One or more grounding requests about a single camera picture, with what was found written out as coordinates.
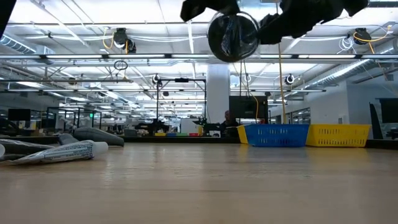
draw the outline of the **blue basket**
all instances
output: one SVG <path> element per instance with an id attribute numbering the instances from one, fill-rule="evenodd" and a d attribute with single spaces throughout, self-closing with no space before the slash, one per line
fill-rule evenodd
<path id="1" fill-rule="evenodd" d="M 308 124 L 250 124 L 245 126 L 248 143 L 256 147 L 304 147 Z"/>

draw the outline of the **person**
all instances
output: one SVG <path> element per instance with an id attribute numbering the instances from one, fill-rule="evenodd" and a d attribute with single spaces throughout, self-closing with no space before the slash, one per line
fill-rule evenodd
<path id="1" fill-rule="evenodd" d="M 238 137 L 239 135 L 236 127 L 238 127 L 239 124 L 235 118 L 231 118 L 229 110 L 225 111 L 224 117 L 225 121 L 221 124 L 221 137 Z"/>

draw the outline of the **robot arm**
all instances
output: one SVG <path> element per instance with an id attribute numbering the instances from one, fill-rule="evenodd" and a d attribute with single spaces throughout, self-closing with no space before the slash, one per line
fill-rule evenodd
<path id="1" fill-rule="evenodd" d="M 261 44 L 278 44 L 285 36 L 298 38 L 306 34 L 319 22 L 332 21 L 345 9 L 349 16 L 367 7 L 369 0 L 281 0 L 281 15 L 267 15 L 260 22 L 257 38 Z M 236 0 L 186 0 L 181 18 L 189 21 L 209 7 L 226 15 L 240 10 Z"/>

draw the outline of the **yellow basket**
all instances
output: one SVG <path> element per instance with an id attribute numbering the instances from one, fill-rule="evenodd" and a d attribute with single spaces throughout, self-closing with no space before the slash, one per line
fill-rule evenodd
<path id="1" fill-rule="evenodd" d="M 317 147 L 364 147 L 370 125 L 311 124 L 307 145 Z"/>
<path id="2" fill-rule="evenodd" d="M 241 140 L 241 143 L 248 144 L 248 137 L 246 136 L 246 130 L 244 128 L 244 125 L 238 126 L 238 134 L 239 134 L 239 139 Z"/>

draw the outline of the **table surface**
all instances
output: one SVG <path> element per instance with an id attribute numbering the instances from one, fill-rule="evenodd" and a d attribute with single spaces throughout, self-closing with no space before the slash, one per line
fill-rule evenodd
<path id="1" fill-rule="evenodd" d="M 398 152 L 132 144 L 0 167 L 0 223 L 395 223 Z"/>

